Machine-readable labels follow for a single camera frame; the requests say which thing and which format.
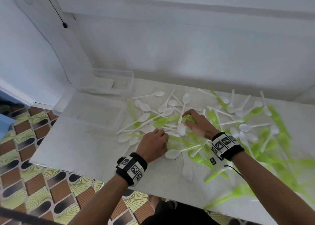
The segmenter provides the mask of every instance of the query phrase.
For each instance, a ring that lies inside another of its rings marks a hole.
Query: person's left hand
[[[147,163],[155,161],[167,152],[168,134],[164,130],[155,129],[147,133],[140,141],[136,153]]]

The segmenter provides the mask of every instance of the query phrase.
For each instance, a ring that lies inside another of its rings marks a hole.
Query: patterned tile floor
[[[16,122],[0,141],[1,206],[67,224],[104,183],[29,163],[58,119],[52,111],[1,106],[0,113],[3,112],[9,112]],[[147,194],[126,190],[108,224],[141,224],[154,213],[147,198]],[[211,217],[222,225],[244,224],[220,214],[211,213]],[[21,222],[0,217],[2,224]]]

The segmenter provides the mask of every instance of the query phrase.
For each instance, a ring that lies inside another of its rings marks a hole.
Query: hand
[[[155,161],[167,152],[168,134],[164,130],[155,129],[147,133],[140,141],[136,153],[147,163]]]
[[[194,109],[190,109],[183,114],[183,117],[186,115],[191,115],[196,123],[193,123],[189,120],[185,121],[185,124],[197,135],[212,140],[212,138],[218,134],[220,131],[216,129],[210,121],[203,115],[199,115]]]

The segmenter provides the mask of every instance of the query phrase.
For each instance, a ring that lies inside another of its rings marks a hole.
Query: bare foot
[[[149,201],[149,204],[151,205],[151,207],[153,208],[153,210],[155,211],[155,208],[156,208],[157,204],[161,201],[161,198],[149,194],[148,201]]]

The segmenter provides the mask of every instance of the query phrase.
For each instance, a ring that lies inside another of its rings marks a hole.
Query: person
[[[191,109],[183,116],[187,114],[193,117],[195,123],[186,120],[185,124],[199,136],[214,140],[223,134],[195,110]],[[167,141],[168,135],[163,130],[155,129],[152,133],[145,134],[136,149],[136,154],[140,156],[139,161],[143,162],[142,158],[146,163],[151,163],[160,158],[167,151]],[[222,157],[234,163],[257,199],[278,224],[315,223],[315,211],[276,176],[244,152],[240,145],[229,148]],[[69,225],[96,225],[108,222],[124,191],[132,183],[126,176],[117,173],[120,175],[114,175],[74,216]],[[202,209],[172,201],[164,202],[152,195],[149,196],[149,203],[155,213],[144,220],[142,224],[145,225],[216,224]]]

